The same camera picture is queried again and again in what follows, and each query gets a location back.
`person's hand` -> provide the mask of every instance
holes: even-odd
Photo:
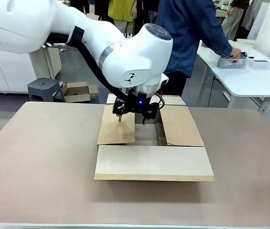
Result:
[[[229,59],[240,59],[241,50],[235,47],[232,47],[232,52],[230,54]]]
[[[227,16],[230,16],[231,15],[231,11],[232,11],[232,7],[230,6],[227,10]]]
[[[137,18],[137,0],[134,2],[133,8],[131,9],[131,16],[133,20]]]

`plastic basket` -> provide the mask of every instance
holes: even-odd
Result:
[[[219,68],[225,69],[245,69],[249,63],[250,59],[241,54],[240,59],[223,59],[219,58],[217,61],[217,66]]]

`cardboard box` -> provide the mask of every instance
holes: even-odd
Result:
[[[97,142],[96,180],[214,181],[188,107],[178,96],[163,98],[166,105],[146,125],[142,125],[142,115],[133,113],[118,122],[112,105],[105,106]],[[108,103],[114,100],[108,96]]]
[[[98,94],[96,86],[88,85],[85,82],[65,83],[62,91],[67,103],[90,101],[90,97]]]

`denim jacket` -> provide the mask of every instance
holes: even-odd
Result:
[[[232,52],[212,0],[161,0],[157,20],[173,38],[165,73],[181,71],[191,77],[200,40],[222,57]]]

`beige tabletop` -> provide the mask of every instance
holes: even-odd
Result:
[[[216,182],[94,181],[104,105],[26,103],[0,132],[0,222],[270,226],[270,124],[191,108]]]

